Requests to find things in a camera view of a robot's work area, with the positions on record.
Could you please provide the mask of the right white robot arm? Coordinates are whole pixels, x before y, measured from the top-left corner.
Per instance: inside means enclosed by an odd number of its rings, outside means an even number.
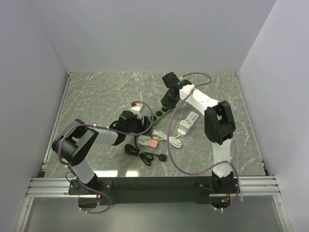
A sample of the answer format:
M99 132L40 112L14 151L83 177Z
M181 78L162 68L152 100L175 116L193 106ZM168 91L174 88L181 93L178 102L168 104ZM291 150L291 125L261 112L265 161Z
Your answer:
M231 142L236 124L231 106L227 101L219 102L207 96L190 81L180 80L175 73L170 72L162 77L168 91L161 100L164 107L173 109L171 120L180 105L190 104L204 116L204 132L212 143L214 164L208 169L196 173L199 175L212 170L211 181L205 186L212 193L222 193L233 184L235 169L231 164Z

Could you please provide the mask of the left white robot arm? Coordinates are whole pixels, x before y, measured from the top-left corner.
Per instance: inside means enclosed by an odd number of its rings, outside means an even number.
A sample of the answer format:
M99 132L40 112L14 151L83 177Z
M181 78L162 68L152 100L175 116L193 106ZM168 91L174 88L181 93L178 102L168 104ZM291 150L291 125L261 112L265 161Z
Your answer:
M99 188L98 177L85 159L92 145L95 142L119 145L127 135L145 134L151 125L149 117L129 110L123 111L109 128L95 128L76 119L53 141L52 150L58 154L59 162L68 165L80 180L80 190L91 194Z

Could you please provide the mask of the green power strip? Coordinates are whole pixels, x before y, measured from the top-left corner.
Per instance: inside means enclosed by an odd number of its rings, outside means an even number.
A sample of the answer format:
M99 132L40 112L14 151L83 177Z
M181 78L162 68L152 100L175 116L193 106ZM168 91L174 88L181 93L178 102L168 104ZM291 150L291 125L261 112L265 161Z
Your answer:
M153 121L152 126L154 127L156 124L158 124L164 117L166 117L169 113L173 111L172 108L162 106L159 110L154 112L153 117L150 116L149 122Z

